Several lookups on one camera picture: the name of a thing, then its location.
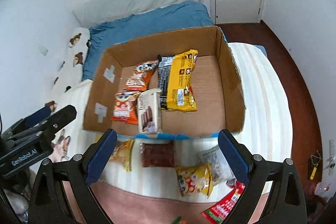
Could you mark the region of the wall socket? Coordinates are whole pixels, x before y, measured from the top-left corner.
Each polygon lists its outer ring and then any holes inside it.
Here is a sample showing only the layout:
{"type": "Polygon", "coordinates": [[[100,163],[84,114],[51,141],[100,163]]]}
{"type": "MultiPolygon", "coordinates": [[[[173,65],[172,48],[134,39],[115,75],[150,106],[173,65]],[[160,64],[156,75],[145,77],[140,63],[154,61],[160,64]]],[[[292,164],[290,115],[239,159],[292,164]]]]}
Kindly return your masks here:
{"type": "Polygon", "coordinates": [[[325,169],[328,170],[328,175],[332,176],[335,167],[335,140],[329,140],[329,158],[327,159],[327,166],[325,169]]]}

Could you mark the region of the yellow biscuit snack bag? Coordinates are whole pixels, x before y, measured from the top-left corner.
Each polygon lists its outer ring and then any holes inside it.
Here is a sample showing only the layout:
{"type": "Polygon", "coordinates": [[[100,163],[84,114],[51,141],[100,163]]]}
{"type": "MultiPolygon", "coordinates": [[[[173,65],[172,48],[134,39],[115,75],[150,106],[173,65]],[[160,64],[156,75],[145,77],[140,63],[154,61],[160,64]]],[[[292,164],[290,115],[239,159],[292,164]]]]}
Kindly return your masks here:
{"type": "Polygon", "coordinates": [[[109,161],[118,162],[122,165],[123,170],[126,172],[131,171],[131,153],[134,145],[134,139],[129,139],[126,141],[117,141],[116,147],[113,150],[109,161]]]}

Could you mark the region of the large yellow snack packet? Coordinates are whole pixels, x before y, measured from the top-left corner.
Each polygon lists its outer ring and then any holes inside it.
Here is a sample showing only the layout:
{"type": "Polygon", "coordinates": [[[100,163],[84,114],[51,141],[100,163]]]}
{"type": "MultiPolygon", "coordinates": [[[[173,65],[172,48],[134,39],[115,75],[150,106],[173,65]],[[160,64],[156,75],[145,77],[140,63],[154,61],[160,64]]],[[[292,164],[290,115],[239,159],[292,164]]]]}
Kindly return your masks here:
{"type": "Polygon", "coordinates": [[[191,87],[191,74],[197,57],[197,50],[189,50],[174,56],[170,68],[166,97],[168,110],[197,111],[197,103],[191,87]]]}

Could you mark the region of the white printed snack bag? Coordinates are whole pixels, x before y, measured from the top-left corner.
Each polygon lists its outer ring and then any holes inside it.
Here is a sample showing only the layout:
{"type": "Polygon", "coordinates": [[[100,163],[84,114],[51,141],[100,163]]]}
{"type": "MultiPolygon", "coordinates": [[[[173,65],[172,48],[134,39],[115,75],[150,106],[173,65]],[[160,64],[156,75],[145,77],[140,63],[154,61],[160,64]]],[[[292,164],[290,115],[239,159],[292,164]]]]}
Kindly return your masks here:
{"type": "Polygon", "coordinates": [[[197,157],[201,163],[209,163],[214,186],[235,179],[235,175],[218,145],[197,153],[197,157]]]}

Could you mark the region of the small yellow cartoon bag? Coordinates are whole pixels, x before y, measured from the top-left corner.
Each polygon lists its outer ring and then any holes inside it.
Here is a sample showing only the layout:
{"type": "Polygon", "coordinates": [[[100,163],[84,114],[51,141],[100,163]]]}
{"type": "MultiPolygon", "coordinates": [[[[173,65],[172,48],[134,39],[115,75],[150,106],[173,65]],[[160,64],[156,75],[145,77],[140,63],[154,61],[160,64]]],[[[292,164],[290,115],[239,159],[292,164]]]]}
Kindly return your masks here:
{"type": "Polygon", "coordinates": [[[175,171],[181,196],[201,193],[209,198],[214,182],[208,162],[195,166],[176,166],[175,171]]]}

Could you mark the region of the green candy ball bag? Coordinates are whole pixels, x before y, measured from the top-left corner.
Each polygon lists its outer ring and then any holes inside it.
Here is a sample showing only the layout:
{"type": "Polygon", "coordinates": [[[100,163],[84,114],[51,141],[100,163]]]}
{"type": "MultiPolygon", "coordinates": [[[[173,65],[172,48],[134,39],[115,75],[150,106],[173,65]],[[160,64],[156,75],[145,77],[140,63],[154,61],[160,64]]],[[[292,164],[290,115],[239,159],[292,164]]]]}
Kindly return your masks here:
{"type": "Polygon", "coordinates": [[[173,220],[171,224],[187,224],[187,221],[182,219],[181,216],[179,216],[175,220],[173,220]]]}

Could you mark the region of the blue bed sheet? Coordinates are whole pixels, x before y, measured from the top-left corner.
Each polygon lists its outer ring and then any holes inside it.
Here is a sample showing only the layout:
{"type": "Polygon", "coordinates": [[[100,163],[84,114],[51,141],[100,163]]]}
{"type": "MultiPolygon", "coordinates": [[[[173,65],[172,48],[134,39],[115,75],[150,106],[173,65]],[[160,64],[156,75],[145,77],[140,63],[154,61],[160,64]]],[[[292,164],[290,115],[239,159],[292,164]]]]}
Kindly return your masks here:
{"type": "Polygon", "coordinates": [[[195,1],[185,1],[96,24],[89,28],[91,44],[84,61],[82,80],[93,80],[103,52],[115,44],[160,32],[213,24],[206,6],[195,1]]]}

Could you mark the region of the open cardboard box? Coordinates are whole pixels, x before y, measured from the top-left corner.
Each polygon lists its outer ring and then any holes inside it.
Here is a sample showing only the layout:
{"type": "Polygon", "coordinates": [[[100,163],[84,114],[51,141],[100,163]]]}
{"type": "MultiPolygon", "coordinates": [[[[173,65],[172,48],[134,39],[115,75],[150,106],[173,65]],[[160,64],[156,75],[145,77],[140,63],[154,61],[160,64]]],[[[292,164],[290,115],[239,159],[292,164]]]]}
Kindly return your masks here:
{"type": "Polygon", "coordinates": [[[208,137],[242,131],[245,100],[232,51],[217,26],[148,35],[108,47],[84,114],[87,131],[208,137]]]}

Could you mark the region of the dark red jerky packet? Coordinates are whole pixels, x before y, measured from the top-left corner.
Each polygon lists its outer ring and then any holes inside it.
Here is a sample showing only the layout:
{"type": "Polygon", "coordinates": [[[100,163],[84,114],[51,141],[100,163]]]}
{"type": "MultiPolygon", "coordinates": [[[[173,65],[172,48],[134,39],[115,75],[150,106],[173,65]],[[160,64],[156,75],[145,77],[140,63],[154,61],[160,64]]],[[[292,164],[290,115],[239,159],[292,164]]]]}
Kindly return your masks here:
{"type": "Polygon", "coordinates": [[[172,168],[175,166],[174,142],[165,144],[140,144],[142,166],[172,168]]]}

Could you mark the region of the red crown snack packet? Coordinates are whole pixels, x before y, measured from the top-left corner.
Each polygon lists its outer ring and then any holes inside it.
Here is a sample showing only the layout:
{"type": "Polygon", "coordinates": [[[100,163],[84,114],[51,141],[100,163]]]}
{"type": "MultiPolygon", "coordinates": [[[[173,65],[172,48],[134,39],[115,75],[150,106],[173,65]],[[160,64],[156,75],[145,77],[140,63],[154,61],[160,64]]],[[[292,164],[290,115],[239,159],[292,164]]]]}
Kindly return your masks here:
{"type": "Polygon", "coordinates": [[[218,224],[223,223],[226,217],[235,207],[240,196],[244,192],[245,185],[237,182],[236,186],[220,201],[213,206],[209,207],[205,211],[201,212],[201,215],[210,223],[218,224]]]}

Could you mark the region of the orange cartoon snack bag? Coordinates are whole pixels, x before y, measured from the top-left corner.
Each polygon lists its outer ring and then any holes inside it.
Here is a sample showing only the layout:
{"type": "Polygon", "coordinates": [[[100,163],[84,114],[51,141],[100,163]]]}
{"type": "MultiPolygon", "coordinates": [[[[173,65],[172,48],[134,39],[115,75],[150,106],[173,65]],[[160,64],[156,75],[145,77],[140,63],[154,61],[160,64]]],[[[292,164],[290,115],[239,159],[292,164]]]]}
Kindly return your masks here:
{"type": "Polygon", "coordinates": [[[129,124],[138,124],[137,99],[139,91],[125,91],[115,94],[115,105],[112,121],[122,121],[129,124]]]}

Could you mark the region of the white bear print pillow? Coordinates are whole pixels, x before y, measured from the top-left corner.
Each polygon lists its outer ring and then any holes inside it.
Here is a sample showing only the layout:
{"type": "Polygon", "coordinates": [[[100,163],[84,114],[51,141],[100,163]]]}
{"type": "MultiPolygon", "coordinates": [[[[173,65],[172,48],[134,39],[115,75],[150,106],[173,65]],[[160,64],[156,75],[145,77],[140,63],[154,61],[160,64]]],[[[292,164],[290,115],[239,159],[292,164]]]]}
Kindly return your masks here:
{"type": "MultiPolygon", "coordinates": [[[[86,28],[76,28],[69,40],[66,48],[66,54],[60,70],[57,73],[51,88],[51,100],[45,105],[54,113],[60,106],[60,97],[81,83],[83,77],[83,65],[85,63],[91,36],[86,28]]],[[[52,141],[53,153],[49,158],[53,162],[68,160],[68,147],[70,146],[71,137],[66,133],[65,128],[56,133],[52,141]]]]}

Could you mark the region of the orange panda snack bag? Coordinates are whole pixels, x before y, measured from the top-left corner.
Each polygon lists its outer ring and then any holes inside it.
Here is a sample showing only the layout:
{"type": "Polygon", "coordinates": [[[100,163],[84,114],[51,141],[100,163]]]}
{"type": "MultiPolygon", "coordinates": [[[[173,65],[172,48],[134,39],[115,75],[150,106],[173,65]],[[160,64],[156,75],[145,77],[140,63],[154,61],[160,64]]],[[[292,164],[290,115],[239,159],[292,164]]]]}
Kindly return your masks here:
{"type": "Polygon", "coordinates": [[[158,60],[145,61],[137,64],[133,74],[127,79],[123,89],[126,91],[146,91],[158,64],[158,60]]]}

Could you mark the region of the white chocolate wafer packet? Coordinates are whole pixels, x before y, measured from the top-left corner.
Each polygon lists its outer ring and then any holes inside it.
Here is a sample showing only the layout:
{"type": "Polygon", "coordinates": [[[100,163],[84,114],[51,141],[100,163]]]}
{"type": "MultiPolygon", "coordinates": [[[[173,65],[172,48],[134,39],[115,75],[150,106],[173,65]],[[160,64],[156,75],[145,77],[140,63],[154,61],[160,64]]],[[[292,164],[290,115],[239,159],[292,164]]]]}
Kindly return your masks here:
{"type": "Polygon", "coordinates": [[[138,130],[142,134],[154,134],[161,130],[160,88],[142,92],[137,99],[138,130]]]}

